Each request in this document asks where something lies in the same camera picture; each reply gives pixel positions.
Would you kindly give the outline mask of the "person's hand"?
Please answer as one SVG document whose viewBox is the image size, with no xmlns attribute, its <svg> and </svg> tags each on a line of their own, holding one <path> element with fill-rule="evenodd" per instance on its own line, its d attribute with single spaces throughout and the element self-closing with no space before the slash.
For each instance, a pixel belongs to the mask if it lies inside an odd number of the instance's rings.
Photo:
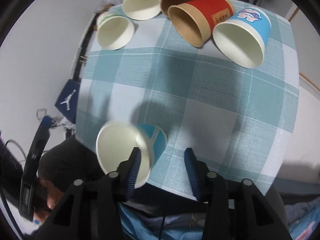
<svg viewBox="0 0 320 240">
<path fill-rule="evenodd" d="M 56 207 L 64 193 L 51 181 L 44 178 L 39 178 L 39 183 L 46 192 L 46 208 L 34 208 L 34 220 L 44 223 L 50 215 L 48 210 L 53 210 Z"/>
</svg>

